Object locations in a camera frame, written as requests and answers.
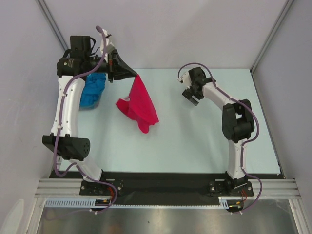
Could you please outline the red t shirt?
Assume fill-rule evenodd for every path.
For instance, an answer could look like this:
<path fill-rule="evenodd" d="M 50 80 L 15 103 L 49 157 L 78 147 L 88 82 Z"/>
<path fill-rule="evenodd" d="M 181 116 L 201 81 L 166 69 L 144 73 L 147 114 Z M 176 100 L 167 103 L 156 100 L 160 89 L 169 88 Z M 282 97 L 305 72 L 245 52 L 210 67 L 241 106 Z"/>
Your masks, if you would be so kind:
<path fill-rule="evenodd" d="M 136 121 L 145 134 L 149 132 L 150 126 L 159 122 L 155 106 L 139 75 L 135 77 L 128 96 L 120 98 L 116 106 L 126 117 Z"/>

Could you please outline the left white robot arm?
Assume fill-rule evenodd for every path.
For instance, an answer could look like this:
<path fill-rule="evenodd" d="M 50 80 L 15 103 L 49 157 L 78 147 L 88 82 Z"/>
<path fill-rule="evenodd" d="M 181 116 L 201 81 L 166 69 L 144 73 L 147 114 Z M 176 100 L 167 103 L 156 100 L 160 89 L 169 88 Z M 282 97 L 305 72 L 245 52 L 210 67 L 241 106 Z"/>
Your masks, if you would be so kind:
<path fill-rule="evenodd" d="M 90 74 L 105 74 L 108 80 L 134 78 L 137 73 L 120 57 L 115 46 L 110 42 L 110 34 L 101 41 L 101 55 L 95 55 L 92 44 L 96 40 L 90 36 L 71 36 L 70 49 L 57 62 L 58 102 L 54 123 L 50 134 L 43 135 L 42 143 L 53 152 L 55 174 L 64 177 L 56 166 L 57 158 L 70 162 L 70 167 L 77 167 L 83 178 L 92 181 L 91 190 L 97 195 L 104 194 L 108 183 L 101 179 L 102 170 L 88 156 L 90 140 L 78 137 L 79 103 L 86 78 Z"/>

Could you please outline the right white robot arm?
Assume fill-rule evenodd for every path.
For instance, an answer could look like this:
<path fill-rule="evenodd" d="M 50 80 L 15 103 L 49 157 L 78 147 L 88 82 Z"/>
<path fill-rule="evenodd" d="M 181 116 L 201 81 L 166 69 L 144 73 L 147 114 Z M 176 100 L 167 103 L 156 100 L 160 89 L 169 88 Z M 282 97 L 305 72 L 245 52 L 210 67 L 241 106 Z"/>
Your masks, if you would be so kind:
<path fill-rule="evenodd" d="M 248 99 L 236 100 L 225 93 L 214 78 L 206 77 L 200 67 L 179 74 L 177 80 L 186 86 L 182 95 L 193 105 L 207 98 L 222 111 L 222 133 L 229 143 L 229 166 L 226 173 L 231 178 L 225 183 L 225 191 L 229 195 L 237 195 L 243 188 L 239 179 L 246 175 L 244 144 L 248 142 L 257 123 L 251 102 Z"/>

